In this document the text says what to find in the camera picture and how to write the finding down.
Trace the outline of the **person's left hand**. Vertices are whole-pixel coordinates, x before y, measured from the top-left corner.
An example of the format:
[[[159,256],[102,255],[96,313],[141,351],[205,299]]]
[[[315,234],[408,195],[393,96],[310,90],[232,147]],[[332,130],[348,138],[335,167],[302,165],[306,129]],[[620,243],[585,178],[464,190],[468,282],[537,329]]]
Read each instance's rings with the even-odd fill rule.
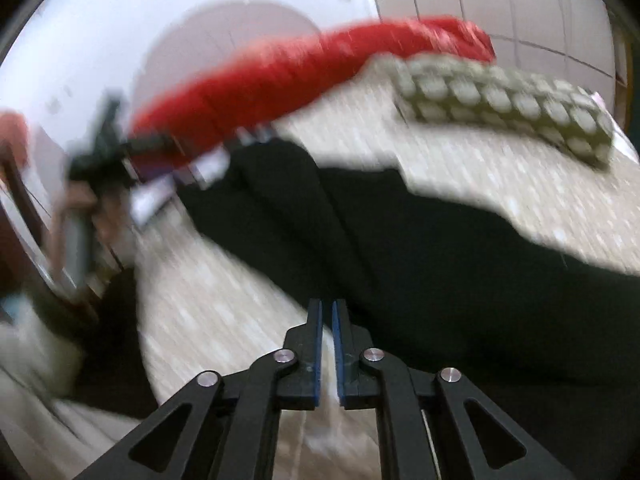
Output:
[[[52,280],[78,283],[88,258],[94,272],[116,272],[134,262],[135,252],[127,190],[112,186],[96,195],[86,182],[68,182],[46,241]]]

